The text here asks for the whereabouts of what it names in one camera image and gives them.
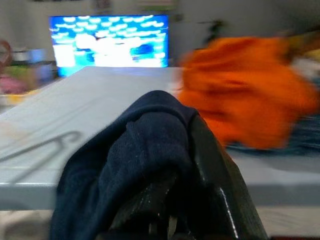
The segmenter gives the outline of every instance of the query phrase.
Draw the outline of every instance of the pink object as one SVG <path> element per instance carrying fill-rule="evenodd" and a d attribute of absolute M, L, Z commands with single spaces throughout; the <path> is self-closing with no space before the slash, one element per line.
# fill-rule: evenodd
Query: pink object
<path fill-rule="evenodd" d="M 0 89 L 4 94 L 23 94 L 27 91 L 23 82 L 7 74 L 0 75 Z"/>

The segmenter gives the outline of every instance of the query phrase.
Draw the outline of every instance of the orange towel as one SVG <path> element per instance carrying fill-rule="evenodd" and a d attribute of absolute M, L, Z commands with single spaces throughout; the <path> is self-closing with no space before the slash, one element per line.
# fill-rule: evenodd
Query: orange towel
<path fill-rule="evenodd" d="M 284 61 L 280 38 L 220 38 L 183 64 L 182 103 L 223 145 L 284 147 L 292 124 L 318 109 L 316 89 Z"/>

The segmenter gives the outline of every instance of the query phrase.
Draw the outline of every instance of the television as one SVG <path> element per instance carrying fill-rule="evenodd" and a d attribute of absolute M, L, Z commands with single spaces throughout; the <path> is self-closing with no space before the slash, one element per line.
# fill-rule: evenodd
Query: television
<path fill-rule="evenodd" d="M 51 16 L 49 30 L 61 77 L 83 67 L 168 66 L 168 16 Z"/>

